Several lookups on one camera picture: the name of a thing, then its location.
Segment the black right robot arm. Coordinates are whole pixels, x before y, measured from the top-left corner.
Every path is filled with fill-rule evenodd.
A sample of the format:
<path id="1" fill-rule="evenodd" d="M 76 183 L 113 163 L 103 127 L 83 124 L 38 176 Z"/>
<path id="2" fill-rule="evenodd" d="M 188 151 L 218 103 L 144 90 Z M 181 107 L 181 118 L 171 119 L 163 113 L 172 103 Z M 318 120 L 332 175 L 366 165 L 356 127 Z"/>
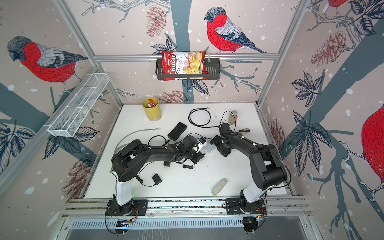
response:
<path id="1" fill-rule="evenodd" d="M 251 141 L 240 132 L 233 132 L 228 123 L 218 126 L 219 135 L 211 143 L 223 157 L 237 150 L 249 158 L 253 181 L 241 191 L 239 201 L 243 206 L 256 203 L 268 190 L 277 188 L 288 179 L 285 165 L 274 145 L 263 145 Z"/>

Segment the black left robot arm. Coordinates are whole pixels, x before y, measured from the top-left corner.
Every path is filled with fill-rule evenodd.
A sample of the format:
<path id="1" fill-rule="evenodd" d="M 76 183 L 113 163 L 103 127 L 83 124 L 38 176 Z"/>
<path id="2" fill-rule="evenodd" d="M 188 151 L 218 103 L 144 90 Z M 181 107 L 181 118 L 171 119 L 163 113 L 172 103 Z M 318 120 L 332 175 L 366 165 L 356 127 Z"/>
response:
<path id="1" fill-rule="evenodd" d="M 207 145 L 207 139 L 186 136 L 182 141 L 168 146 L 150 146 L 140 140 L 134 140 L 111 159 L 111 173 L 116 178 L 114 195 L 118 206 L 124 206 L 132 200 L 132 180 L 148 162 L 176 162 L 183 164 L 190 160 L 197 164 L 204 157 L 201 149 Z"/>

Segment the black ribbed power brick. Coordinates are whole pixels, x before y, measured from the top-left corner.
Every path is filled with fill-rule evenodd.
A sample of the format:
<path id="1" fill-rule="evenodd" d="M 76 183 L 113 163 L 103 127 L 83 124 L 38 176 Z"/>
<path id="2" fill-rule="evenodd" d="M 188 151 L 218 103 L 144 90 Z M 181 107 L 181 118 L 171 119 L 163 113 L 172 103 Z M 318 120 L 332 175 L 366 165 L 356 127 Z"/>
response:
<path id="1" fill-rule="evenodd" d="M 187 125 L 179 122 L 171 131 L 168 133 L 168 138 L 176 142 L 183 132 L 187 129 Z"/>

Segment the black yellow flathead screwdriver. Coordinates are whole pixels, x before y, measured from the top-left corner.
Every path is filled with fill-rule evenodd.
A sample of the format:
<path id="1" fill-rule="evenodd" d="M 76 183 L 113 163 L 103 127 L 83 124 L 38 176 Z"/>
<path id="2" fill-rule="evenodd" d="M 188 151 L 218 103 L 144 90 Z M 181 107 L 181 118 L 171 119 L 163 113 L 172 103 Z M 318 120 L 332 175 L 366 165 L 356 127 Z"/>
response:
<path id="1" fill-rule="evenodd" d="M 239 133 L 249 133 L 251 130 L 250 129 L 241 129 L 238 130 Z"/>

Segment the beige power strip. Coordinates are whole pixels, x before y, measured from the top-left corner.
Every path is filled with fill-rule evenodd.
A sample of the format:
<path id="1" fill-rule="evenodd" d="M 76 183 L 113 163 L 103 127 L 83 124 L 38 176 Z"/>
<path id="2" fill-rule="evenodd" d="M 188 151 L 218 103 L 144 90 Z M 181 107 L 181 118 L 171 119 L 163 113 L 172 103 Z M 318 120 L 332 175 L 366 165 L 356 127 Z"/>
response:
<path id="1" fill-rule="evenodd" d="M 221 192 L 221 190 L 226 186 L 227 183 L 228 180 L 226 178 L 221 179 L 218 183 L 215 184 L 211 191 L 211 194 L 213 196 L 217 196 Z"/>

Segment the yellow pen cup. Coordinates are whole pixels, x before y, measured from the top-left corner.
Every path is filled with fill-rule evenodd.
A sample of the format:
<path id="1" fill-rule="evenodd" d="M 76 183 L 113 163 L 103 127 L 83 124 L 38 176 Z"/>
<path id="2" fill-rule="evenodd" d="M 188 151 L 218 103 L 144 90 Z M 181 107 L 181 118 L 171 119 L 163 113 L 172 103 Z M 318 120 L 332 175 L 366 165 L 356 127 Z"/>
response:
<path id="1" fill-rule="evenodd" d="M 142 106 L 150 121 L 158 121 L 162 117 L 160 102 L 155 97 L 149 97 L 143 100 Z"/>

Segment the red cassava chips bag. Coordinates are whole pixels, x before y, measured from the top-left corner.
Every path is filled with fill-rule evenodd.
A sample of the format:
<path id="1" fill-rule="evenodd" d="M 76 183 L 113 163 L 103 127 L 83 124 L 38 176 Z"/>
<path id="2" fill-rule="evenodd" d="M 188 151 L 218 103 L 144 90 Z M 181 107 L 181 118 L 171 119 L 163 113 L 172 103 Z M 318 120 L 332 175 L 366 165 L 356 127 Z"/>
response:
<path id="1" fill-rule="evenodd" d="M 199 75 L 206 74 L 204 64 L 206 51 L 175 52 L 162 51 L 163 75 Z"/>

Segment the black wall plug adapter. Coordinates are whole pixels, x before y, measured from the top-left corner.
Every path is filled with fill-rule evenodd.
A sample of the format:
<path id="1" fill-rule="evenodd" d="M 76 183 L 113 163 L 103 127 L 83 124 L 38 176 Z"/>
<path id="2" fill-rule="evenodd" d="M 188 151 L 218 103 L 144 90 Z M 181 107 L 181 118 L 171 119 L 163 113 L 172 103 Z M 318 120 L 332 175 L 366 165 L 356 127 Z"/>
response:
<path id="1" fill-rule="evenodd" d="M 159 185 L 162 182 L 162 179 L 158 174 L 153 175 L 152 179 L 154 181 L 154 186 Z"/>

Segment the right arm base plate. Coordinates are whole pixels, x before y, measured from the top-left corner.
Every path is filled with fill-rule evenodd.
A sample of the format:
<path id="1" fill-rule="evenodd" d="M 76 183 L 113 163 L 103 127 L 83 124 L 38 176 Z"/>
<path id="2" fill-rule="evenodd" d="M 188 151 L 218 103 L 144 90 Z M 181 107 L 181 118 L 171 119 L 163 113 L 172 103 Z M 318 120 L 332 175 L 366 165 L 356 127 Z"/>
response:
<path id="1" fill-rule="evenodd" d="M 254 203 L 248 203 L 245 198 L 227 198 L 223 205 L 228 215 L 266 215 L 267 205 L 261 199 Z"/>

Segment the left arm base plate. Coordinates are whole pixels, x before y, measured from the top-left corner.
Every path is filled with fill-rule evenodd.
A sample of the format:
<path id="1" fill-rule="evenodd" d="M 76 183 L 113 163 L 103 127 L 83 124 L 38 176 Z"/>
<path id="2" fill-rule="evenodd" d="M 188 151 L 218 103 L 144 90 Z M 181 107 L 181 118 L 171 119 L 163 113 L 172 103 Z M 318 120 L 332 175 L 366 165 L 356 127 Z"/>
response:
<path id="1" fill-rule="evenodd" d="M 111 198 L 106 207 L 106 217 L 144 216 L 148 207 L 148 200 L 132 199 L 120 206 L 115 198 Z"/>

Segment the white mesh wall shelf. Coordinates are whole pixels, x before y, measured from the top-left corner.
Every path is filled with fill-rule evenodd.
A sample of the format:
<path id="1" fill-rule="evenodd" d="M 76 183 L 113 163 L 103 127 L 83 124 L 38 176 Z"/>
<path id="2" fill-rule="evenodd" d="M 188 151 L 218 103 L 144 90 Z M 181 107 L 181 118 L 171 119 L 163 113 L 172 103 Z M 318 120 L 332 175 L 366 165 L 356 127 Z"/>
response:
<path id="1" fill-rule="evenodd" d="M 80 90 L 70 94 L 70 102 L 50 125 L 48 132 L 54 137 L 74 137 L 109 81 L 104 73 L 87 75 Z"/>

